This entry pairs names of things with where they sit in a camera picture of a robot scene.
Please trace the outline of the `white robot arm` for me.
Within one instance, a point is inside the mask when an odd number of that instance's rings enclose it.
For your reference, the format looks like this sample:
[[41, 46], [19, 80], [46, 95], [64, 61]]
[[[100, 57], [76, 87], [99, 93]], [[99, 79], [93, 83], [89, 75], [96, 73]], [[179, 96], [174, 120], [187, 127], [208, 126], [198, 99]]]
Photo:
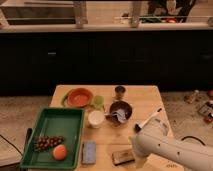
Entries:
[[166, 122], [151, 118], [130, 138], [134, 153], [139, 158], [155, 154], [194, 171], [213, 171], [213, 147], [171, 138], [168, 131]]

